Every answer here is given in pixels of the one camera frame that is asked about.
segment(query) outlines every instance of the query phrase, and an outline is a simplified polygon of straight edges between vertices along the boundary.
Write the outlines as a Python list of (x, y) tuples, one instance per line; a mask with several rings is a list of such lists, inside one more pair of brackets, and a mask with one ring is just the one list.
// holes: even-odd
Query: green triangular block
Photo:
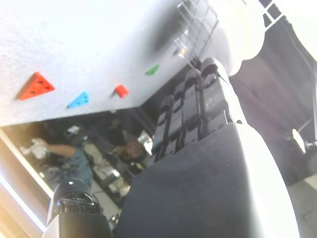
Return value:
[(155, 65), (154, 67), (150, 68), (145, 74), (146, 75), (153, 75), (159, 69), (159, 64)]

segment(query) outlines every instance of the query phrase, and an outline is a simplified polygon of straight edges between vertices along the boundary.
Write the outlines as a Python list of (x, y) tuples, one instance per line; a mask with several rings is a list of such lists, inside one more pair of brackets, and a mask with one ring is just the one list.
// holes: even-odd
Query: gray floor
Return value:
[(317, 238), (317, 190), (300, 181), (288, 188), (301, 238)]

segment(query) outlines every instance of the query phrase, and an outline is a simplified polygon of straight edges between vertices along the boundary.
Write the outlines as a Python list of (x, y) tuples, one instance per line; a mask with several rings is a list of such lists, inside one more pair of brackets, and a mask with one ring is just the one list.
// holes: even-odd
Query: robotic hand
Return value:
[[(115, 238), (299, 238), (278, 167), (215, 60), (190, 70), (163, 101), (152, 154), (133, 180)], [(110, 237), (87, 190), (67, 190), (55, 191), (48, 230), (59, 224), (60, 237)]]

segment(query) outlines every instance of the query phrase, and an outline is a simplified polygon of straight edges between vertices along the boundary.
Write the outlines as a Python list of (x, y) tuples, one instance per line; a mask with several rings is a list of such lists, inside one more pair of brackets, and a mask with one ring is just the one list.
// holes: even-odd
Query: red triangular block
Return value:
[(18, 99), (25, 100), (33, 98), (53, 90), (55, 90), (55, 88), (46, 79), (44, 79), (40, 73), (35, 72), (21, 89)]

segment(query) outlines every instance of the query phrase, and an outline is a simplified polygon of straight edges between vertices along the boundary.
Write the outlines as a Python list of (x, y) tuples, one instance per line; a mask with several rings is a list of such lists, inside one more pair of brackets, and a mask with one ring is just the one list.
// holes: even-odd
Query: blue block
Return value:
[(85, 105), (87, 103), (89, 103), (89, 94), (87, 92), (83, 92), (74, 101), (72, 101), (68, 105), (68, 107), (69, 108), (80, 107), (80, 106)]

